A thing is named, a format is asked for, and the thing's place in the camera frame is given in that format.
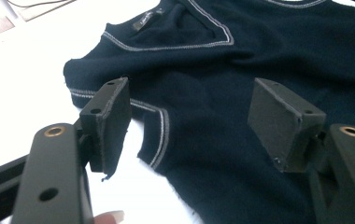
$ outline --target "black wire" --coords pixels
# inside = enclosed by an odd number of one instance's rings
[[[15,6],[15,7],[37,7],[37,6],[42,6],[42,5],[48,5],[48,4],[55,4],[55,3],[62,3],[62,2],[67,2],[70,0],[59,0],[59,1],[52,1],[52,2],[42,2],[42,3],[36,3],[36,4],[32,4],[32,5],[28,5],[28,6],[20,6],[17,5],[15,3],[12,3],[11,1],[7,0],[11,5]]]

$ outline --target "clothing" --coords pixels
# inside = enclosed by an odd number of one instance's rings
[[[314,223],[306,176],[280,173],[247,124],[253,81],[296,92],[327,114],[325,128],[355,125],[355,8],[162,0],[151,12],[108,24],[88,55],[66,63],[73,103],[129,76],[145,124],[138,157],[205,223]]]

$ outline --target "dark navy shirt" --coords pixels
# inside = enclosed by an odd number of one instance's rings
[[[205,223],[314,223],[307,177],[280,173],[248,126],[253,81],[295,91],[327,114],[325,128],[355,125],[355,8],[162,0],[108,24],[64,76],[79,107],[129,76],[134,117],[145,124],[139,158]]]

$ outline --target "white surface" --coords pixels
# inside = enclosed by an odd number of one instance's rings
[[[64,84],[64,64],[87,54],[106,23],[121,23],[158,0],[78,0],[0,34],[0,165],[29,153],[33,136],[53,123],[73,123],[78,110]],[[136,153],[143,127],[132,121],[118,170],[90,175],[95,215],[124,210],[124,223],[198,223],[165,178]]]

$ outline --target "fingernail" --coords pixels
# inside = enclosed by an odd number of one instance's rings
[[[114,211],[114,212],[109,212],[110,215],[114,217],[116,220],[116,223],[119,224],[124,220],[124,211]]]

